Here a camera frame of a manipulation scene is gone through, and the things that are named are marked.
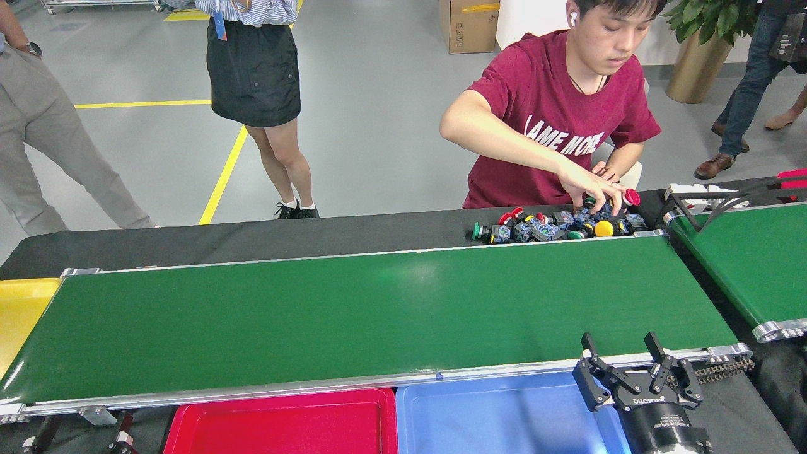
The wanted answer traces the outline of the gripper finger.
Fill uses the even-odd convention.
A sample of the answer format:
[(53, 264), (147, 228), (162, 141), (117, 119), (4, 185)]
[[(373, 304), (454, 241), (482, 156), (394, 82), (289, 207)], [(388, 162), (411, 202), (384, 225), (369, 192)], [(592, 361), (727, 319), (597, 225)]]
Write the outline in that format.
[(40, 428), (34, 436), (24, 440), (22, 445), (23, 453), (44, 453), (49, 449), (52, 440), (57, 434), (61, 425), (60, 417), (46, 416)]
[(136, 453), (134, 439), (130, 434), (133, 416), (129, 411), (121, 411), (116, 419), (112, 440), (107, 443), (107, 453)]

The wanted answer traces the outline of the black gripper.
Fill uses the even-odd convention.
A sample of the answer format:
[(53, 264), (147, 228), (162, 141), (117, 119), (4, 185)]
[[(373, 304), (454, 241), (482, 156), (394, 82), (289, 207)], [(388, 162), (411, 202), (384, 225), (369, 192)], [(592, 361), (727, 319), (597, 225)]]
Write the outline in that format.
[[(651, 393), (638, 394), (637, 382), (603, 361), (593, 336), (583, 333), (583, 353), (572, 374), (588, 410), (613, 405), (615, 398), (629, 448), (712, 448), (706, 429), (692, 425), (684, 411), (704, 400), (691, 362), (666, 353), (654, 332), (648, 332), (644, 342), (654, 361), (649, 369)], [(665, 386), (672, 390), (661, 393)], [(626, 391), (616, 392), (619, 388)]]

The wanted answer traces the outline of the seated person's right hand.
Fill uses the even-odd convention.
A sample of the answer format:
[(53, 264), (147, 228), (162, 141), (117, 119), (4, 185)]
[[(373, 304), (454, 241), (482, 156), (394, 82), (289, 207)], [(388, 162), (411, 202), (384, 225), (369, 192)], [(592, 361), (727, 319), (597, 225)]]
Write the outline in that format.
[[(618, 172), (620, 176), (623, 176), (626, 172), (615, 164), (609, 164), (609, 168)], [(590, 170), (586, 170), (570, 161), (560, 164), (556, 175), (563, 189), (571, 196), (574, 207), (581, 207), (583, 199), (592, 197), (595, 199), (594, 206), (591, 209), (593, 213), (601, 212), (606, 204), (611, 207), (608, 214), (616, 216), (622, 212), (624, 195), (627, 190), (626, 186), (620, 183), (608, 183), (594, 175)]]

